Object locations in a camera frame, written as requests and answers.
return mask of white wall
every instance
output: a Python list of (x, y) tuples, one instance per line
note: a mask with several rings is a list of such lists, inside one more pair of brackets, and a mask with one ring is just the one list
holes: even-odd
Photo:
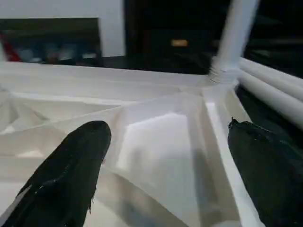
[(125, 54), (123, 0), (0, 0), (0, 18), (98, 17), (104, 57)]

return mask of white tube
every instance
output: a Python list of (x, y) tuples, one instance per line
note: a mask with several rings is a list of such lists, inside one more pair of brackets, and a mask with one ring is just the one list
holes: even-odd
[(212, 66), (211, 78), (224, 76), (222, 74), (225, 72), (238, 69), (258, 3), (259, 0), (232, 1), (220, 48)]
[(288, 81), (293, 85), (300, 85), (303, 87), (303, 79), (292, 76), (290, 74), (281, 72), (279, 70), (267, 67), (265, 65), (256, 63), (254, 61), (250, 61), (245, 58), (241, 58), (240, 68), (250, 75), (262, 74), (262, 77), (271, 77), (273, 79), (281, 79), (284, 81)]
[(303, 130), (303, 103), (254, 76), (242, 72), (240, 83), (258, 99)]

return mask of white cylindrical rod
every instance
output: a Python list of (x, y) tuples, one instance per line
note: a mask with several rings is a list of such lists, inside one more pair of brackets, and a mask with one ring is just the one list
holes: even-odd
[(225, 72), (239, 68), (240, 57), (246, 46), (258, 4), (259, 0), (232, 1), (220, 48), (212, 65), (212, 76), (224, 76)]
[(303, 102), (244, 71), (239, 81), (255, 97), (303, 130)]

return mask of white plastic structure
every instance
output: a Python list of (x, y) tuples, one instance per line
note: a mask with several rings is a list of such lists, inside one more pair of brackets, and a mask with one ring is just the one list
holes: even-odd
[(85, 226), (263, 227), (227, 143), (232, 117), (250, 121), (236, 78), (301, 128), (303, 97), (301, 79), (240, 62), (257, 4), (232, 4), (215, 86), (207, 75), (0, 63), (0, 213), (69, 132), (104, 120), (112, 143)]
[[(99, 81), (115, 92), (91, 90), (90, 95), (100, 105), (95, 103), (96, 107), (91, 108), (86, 103), (91, 99), (85, 87), (72, 100), (66, 93), (62, 96), (62, 90), (50, 94), (45, 89), (43, 94), (41, 87), (32, 87), (31, 94), (18, 85), (18, 78), (11, 75), (11, 83), (6, 78), (2, 84), (2, 102), (13, 103), (13, 108), (20, 104), (19, 118), (28, 122), (25, 129), (14, 128), (0, 135), (0, 183), (7, 201), (2, 204), (3, 211), (14, 199), (17, 188), (69, 132), (85, 122), (104, 120), (112, 130), (113, 142), (104, 163), (106, 169), (100, 172), (96, 203), (92, 215), (88, 214), (87, 226), (137, 226), (138, 221), (141, 226), (148, 226), (149, 222), (154, 226), (262, 226), (228, 150), (227, 126), (231, 117), (250, 120), (233, 86), (169, 89), (167, 85), (125, 82), (125, 89), (121, 90), (121, 82), (108, 84), (92, 77), (92, 87)], [(64, 83), (67, 78), (54, 77), (54, 84)], [(27, 79), (43, 86), (36, 76)], [(153, 92), (144, 96), (141, 86), (152, 87)], [(82, 115), (70, 116), (69, 106), (75, 114), (81, 110)], [(31, 110), (29, 115), (46, 120), (33, 125), (23, 114), (24, 109)], [(50, 118), (53, 114), (48, 111), (59, 111), (62, 119), (60, 115)]]

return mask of white beam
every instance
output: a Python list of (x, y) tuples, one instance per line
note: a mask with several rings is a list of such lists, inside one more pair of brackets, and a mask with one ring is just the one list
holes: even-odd
[(233, 0), (218, 54), (211, 69), (211, 80), (230, 82), (237, 76), (240, 57), (250, 34), (259, 0)]

